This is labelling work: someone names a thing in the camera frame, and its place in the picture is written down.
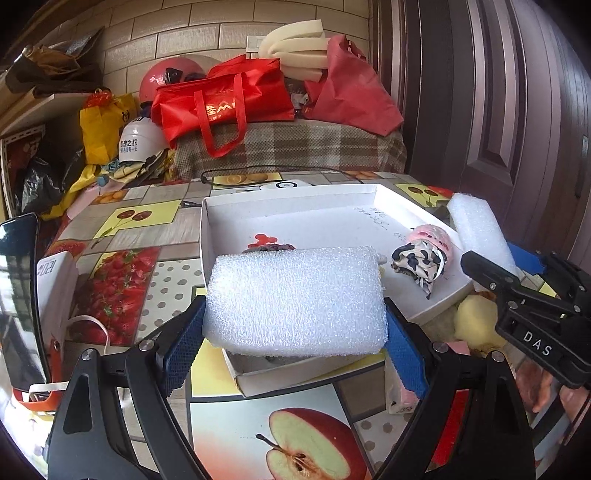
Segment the person hand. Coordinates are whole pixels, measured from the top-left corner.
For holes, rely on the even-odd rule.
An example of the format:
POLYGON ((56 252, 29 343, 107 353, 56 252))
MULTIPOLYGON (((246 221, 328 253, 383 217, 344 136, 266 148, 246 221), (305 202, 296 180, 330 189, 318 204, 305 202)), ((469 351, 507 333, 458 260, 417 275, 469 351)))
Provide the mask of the person hand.
MULTIPOLYGON (((528 420, 532 421, 551 403, 555 393, 555 378, 528 358, 521 362, 514 377, 528 420)), ((590 391, 585 387, 571 389, 562 386, 558 390, 558 398, 570 422, 577 429, 590 408, 590 391)))

